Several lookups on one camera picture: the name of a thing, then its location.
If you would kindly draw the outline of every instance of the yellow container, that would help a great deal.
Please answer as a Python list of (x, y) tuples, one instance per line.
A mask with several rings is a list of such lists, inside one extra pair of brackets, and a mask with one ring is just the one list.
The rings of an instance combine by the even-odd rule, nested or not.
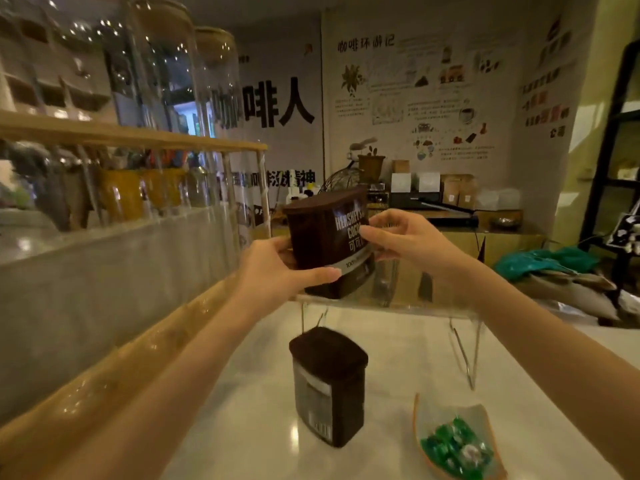
[(101, 170), (100, 196), (112, 222), (135, 221), (145, 215), (137, 170)]
[(170, 207), (178, 207), (182, 203), (181, 188), (185, 185), (187, 172), (182, 168), (164, 168), (142, 170), (142, 179), (149, 201), (156, 209), (167, 207), (166, 197)]

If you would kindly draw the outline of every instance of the counter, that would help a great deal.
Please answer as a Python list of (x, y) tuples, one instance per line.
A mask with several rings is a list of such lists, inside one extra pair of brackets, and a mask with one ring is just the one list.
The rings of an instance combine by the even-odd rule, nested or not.
[[(310, 305), (305, 327), (323, 311)], [(454, 322), (472, 347), (473, 323)], [(300, 305), (288, 303), (233, 355), (163, 480), (432, 478), (412, 434), (416, 392), (484, 404), (510, 480), (620, 478), (488, 330), (471, 392), (446, 319), (331, 308), (325, 324), (369, 354), (365, 423), (347, 446), (331, 448), (298, 420), (288, 343), (300, 332)], [(581, 330), (640, 367), (640, 331)]]

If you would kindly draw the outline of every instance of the green plastic bag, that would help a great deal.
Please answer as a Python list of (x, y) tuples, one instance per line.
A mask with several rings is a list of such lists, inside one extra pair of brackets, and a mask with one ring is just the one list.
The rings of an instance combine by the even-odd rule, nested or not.
[(493, 270), (507, 281), (515, 282), (529, 273), (542, 270), (590, 273), (599, 261), (599, 258), (575, 246), (569, 246), (558, 251), (537, 249), (510, 253), (500, 258), (500, 261), (493, 266)]

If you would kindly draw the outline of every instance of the barcode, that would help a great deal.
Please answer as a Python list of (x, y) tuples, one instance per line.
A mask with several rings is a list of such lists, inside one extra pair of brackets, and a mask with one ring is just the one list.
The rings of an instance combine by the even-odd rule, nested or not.
[(311, 428), (315, 429), (320, 436), (322, 436), (323, 438), (329, 441), (332, 441), (331, 426), (321, 421), (318, 421), (318, 419), (314, 416), (314, 414), (311, 411), (309, 411), (309, 425), (311, 426)]

